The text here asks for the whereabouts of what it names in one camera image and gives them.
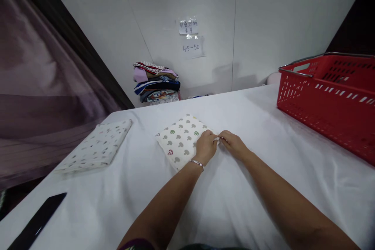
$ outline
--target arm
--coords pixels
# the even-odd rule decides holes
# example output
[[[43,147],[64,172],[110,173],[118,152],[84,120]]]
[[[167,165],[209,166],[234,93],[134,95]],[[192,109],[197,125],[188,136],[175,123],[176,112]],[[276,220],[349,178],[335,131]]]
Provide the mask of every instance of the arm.
[[[196,143],[193,159],[206,166],[216,152],[216,137],[210,130],[203,132]],[[201,166],[188,162],[138,216],[118,249],[135,238],[146,239],[155,249],[166,249],[201,173]]]
[[[267,210],[292,249],[359,249],[330,219],[229,131],[219,134],[251,174]]]

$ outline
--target silver bracelet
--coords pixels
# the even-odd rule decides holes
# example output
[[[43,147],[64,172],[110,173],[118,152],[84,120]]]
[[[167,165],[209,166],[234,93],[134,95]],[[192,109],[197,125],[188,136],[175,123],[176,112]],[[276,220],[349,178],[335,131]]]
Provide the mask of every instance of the silver bracelet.
[[[189,160],[189,162],[193,162],[193,163],[196,163],[196,164],[198,164],[199,166],[201,166],[201,167],[202,167],[202,169],[203,169],[203,171],[204,171],[204,166],[203,166],[203,164],[202,164],[201,162],[199,162],[199,161],[196,161],[196,160],[192,160],[192,159],[190,159],[190,160]]]

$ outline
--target folded baby blanket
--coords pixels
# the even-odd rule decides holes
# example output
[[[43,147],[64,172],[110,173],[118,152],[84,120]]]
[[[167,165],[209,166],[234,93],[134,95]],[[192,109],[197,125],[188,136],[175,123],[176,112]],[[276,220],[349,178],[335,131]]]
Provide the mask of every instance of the folded baby blanket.
[[[55,169],[68,173],[108,166],[132,126],[132,120],[99,124]]]
[[[155,137],[168,161],[179,171],[195,156],[196,141],[208,129],[212,131],[196,117],[186,114]]]

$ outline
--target purple curtain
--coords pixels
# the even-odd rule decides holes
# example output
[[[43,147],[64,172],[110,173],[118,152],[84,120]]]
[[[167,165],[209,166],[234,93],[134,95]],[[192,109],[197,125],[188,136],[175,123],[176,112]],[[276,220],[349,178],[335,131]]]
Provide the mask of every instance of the purple curtain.
[[[0,0],[0,190],[47,175],[120,107],[29,0]]]

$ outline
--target hand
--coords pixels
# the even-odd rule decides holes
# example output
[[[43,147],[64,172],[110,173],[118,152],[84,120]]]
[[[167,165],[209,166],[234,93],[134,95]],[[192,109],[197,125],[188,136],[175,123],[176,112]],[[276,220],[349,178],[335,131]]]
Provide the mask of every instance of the hand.
[[[241,138],[235,134],[232,134],[228,130],[224,130],[219,134],[222,143],[227,148],[227,150],[238,160],[244,161],[251,152],[246,145],[243,143]]]
[[[214,139],[217,137],[210,130],[204,131],[196,142],[196,155],[193,160],[199,161],[206,166],[216,152],[218,140],[214,141]]]

